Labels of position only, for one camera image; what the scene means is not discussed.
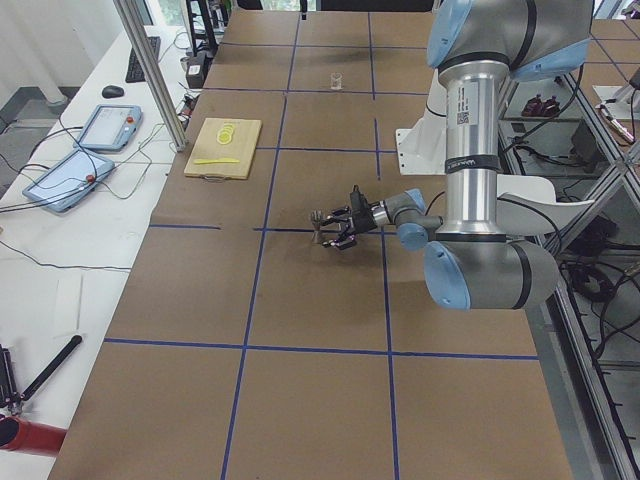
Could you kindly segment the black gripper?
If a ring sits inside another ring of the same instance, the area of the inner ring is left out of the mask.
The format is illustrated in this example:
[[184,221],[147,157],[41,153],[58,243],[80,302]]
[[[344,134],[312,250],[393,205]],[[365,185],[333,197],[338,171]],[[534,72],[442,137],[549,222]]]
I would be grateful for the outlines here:
[[322,243],[325,248],[346,250],[357,244],[356,234],[374,230],[384,225],[384,203],[370,204],[359,186],[355,185],[350,193],[351,208],[347,205],[334,209],[322,216],[322,222],[348,222],[349,231],[340,232],[335,238]]

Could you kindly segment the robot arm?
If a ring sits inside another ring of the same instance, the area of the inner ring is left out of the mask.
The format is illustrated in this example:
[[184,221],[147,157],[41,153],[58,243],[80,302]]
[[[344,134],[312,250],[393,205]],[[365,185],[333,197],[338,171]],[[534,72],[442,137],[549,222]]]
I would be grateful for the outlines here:
[[429,37],[428,64],[446,91],[446,214],[431,216],[408,190],[369,203],[353,191],[328,223],[340,250],[360,233],[393,225],[403,246],[424,254],[433,300],[450,309],[522,309],[545,301],[559,278],[553,255],[528,227],[498,217],[499,87],[569,73],[586,60],[589,1],[447,1]]

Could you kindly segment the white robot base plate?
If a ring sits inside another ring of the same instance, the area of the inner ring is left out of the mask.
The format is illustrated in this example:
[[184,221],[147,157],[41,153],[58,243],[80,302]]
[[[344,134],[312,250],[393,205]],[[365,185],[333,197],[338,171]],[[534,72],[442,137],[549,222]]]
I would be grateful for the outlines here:
[[444,175],[446,161],[446,89],[432,77],[423,116],[410,129],[396,130],[402,175]]

